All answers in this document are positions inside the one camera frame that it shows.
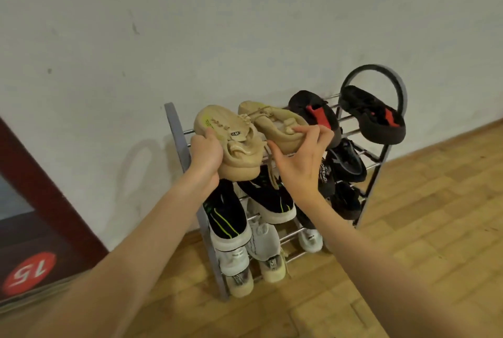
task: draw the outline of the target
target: red circle sticker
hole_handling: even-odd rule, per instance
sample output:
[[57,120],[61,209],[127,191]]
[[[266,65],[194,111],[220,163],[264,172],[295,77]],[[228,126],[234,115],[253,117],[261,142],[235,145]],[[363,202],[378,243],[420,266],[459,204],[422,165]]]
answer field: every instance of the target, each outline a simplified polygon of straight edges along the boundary
[[31,256],[10,272],[3,282],[2,291],[7,296],[14,296],[32,289],[49,274],[55,264],[56,255],[51,252]]

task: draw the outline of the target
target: beige sneaker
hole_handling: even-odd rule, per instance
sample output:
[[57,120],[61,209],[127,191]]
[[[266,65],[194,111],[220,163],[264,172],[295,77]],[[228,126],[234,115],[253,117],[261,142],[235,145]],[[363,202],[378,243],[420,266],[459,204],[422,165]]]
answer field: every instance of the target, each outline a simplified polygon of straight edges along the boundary
[[247,115],[208,105],[197,114],[194,131],[204,135],[207,127],[215,130],[223,147],[223,161],[218,169],[221,179],[250,181],[259,175],[265,142]]
[[257,130],[274,141],[283,154],[296,152],[304,142],[304,134],[292,129],[294,126],[307,125],[306,120],[298,114],[255,101],[242,102],[237,112],[247,114]]

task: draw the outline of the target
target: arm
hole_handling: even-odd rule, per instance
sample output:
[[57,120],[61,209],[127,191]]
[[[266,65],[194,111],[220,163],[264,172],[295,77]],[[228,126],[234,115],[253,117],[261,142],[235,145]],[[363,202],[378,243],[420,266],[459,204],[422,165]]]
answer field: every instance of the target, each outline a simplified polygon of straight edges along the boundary
[[197,209],[218,184],[222,147],[212,130],[192,138],[192,164],[138,227],[32,329],[30,336],[121,336]]
[[268,141],[283,184],[322,234],[388,335],[469,337],[462,321],[454,318],[426,286],[350,227],[319,194],[319,165],[333,132],[324,126],[295,130],[305,132],[306,139],[293,157],[282,155],[278,146]]

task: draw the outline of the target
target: door frame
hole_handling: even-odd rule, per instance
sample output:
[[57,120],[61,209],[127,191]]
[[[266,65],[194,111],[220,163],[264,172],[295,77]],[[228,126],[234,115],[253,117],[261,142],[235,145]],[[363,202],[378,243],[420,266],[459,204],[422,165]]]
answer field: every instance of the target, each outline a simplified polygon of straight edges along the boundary
[[0,118],[0,174],[91,266],[108,250]]

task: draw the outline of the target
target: hand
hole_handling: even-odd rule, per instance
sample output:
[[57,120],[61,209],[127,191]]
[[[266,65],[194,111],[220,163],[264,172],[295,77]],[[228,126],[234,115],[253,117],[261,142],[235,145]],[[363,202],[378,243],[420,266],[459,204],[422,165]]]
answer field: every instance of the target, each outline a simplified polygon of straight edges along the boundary
[[283,185],[293,200],[304,207],[318,195],[319,166],[332,141],[333,131],[323,125],[296,126],[294,131],[306,133],[304,143],[293,157],[284,156],[273,141],[267,141],[280,171]]
[[191,140],[192,163],[189,170],[203,182],[203,195],[206,199],[218,186],[220,180],[217,170],[223,159],[223,148],[215,131],[209,127],[205,136],[194,135]]

